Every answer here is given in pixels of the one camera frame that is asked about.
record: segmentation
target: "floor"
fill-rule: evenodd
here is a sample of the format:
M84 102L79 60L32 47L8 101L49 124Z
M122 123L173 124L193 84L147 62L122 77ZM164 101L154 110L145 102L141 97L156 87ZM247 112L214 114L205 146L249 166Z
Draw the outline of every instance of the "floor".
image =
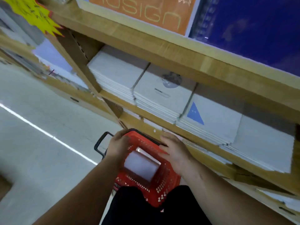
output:
M101 161L103 132L120 129L0 63L0 173L13 183L0 224L32 224Z

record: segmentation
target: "yellow starburst sign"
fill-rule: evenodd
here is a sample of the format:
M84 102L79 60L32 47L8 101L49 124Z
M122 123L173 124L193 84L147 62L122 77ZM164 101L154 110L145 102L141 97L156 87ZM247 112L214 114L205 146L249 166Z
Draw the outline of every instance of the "yellow starburst sign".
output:
M10 4L12 10L23 16L29 24L37 26L43 33L54 35L62 35L57 28L62 28L55 23L51 18L51 12L42 5L38 4L36 0L4 0Z

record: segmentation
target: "person's left hand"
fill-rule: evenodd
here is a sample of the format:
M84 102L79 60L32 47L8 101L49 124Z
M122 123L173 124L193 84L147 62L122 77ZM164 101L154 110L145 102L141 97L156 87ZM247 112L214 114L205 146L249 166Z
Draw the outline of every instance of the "person's left hand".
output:
M128 129L123 129L113 136L108 145L105 158L114 159L120 165L122 164L129 147L129 137L124 136L126 133L128 133Z

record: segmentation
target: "red shopping basket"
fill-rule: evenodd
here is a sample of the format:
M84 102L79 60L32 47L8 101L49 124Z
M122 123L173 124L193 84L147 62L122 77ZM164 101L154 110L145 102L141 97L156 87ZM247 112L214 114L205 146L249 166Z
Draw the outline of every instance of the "red shopping basket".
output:
M98 153L100 153L103 158L106 155L106 151L105 153L100 152L98 150L98 146L107 134L113 136L111 133L105 132L97 141L94 147L94 149ZM158 155L159 152L165 153L159 148L160 144L158 142L149 138L136 129L130 129L129 132L126 133L126 135L130 138L128 155L130 152L136 150L137 147L140 147L145 152L161 162L161 165L159 166L157 172L155 173L148 186L142 185L137 179L134 179L129 173L127 173L126 170L120 171L118 177L115 180L114 189L118 190L121 186L136 186L142 191L146 201L148 201L152 206L158 207L163 203L167 194L179 185L180 176L175 173L170 162L166 161Z

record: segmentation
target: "forearm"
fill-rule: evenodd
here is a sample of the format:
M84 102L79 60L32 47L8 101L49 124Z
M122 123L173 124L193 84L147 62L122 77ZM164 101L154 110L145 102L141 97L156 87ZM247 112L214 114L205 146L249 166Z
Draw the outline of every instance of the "forearm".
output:
M98 225L118 175L119 162L103 159L76 187L34 225Z
M185 166L183 178L213 225L293 224L194 159Z

